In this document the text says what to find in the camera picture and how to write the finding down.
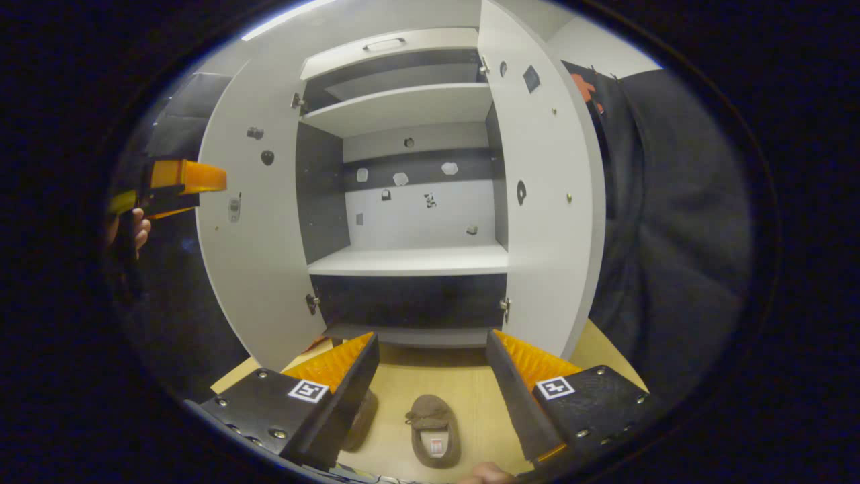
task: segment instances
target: wooden floor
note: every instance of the wooden floor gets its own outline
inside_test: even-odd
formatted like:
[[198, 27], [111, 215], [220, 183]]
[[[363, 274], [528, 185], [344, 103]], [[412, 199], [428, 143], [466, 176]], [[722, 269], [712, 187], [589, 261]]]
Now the wooden floor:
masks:
[[[296, 358], [287, 368], [330, 348], [331, 343], [326, 341]], [[608, 365], [646, 389], [627, 361], [590, 321], [571, 362], [581, 368]], [[212, 390], [222, 392], [256, 368], [259, 365], [249, 358], [212, 385]], [[424, 482], [456, 481], [480, 462], [495, 462], [515, 475], [533, 468], [523, 457], [483, 349], [429, 350], [382, 344], [371, 391], [379, 400], [371, 429], [361, 448], [356, 452], [342, 451], [338, 463], [376, 475]], [[412, 451], [405, 414], [422, 394], [439, 396], [457, 416], [462, 455], [452, 468], [425, 467]]]

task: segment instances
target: cabinet door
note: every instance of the cabinet door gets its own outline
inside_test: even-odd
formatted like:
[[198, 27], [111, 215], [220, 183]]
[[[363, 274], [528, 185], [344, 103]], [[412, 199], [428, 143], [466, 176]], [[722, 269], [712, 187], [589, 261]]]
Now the cabinet door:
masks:
[[[227, 190], [200, 195], [197, 229], [206, 271], [224, 315], [248, 353], [281, 370], [325, 331], [302, 246], [296, 193], [298, 109], [304, 82], [289, 63], [250, 61], [218, 101], [200, 162], [227, 171]], [[248, 136], [250, 127], [263, 130]], [[273, 154], [264, 163], [263, 152]], [[239, 217], [228, 206], [238, 199]]]
[[482, 2], [478, 52], [505, 153], [510, 310], [502, 331], [570, 357], [603, 252], [605, 188], [594, 127], [561, 60], [490, 0]]

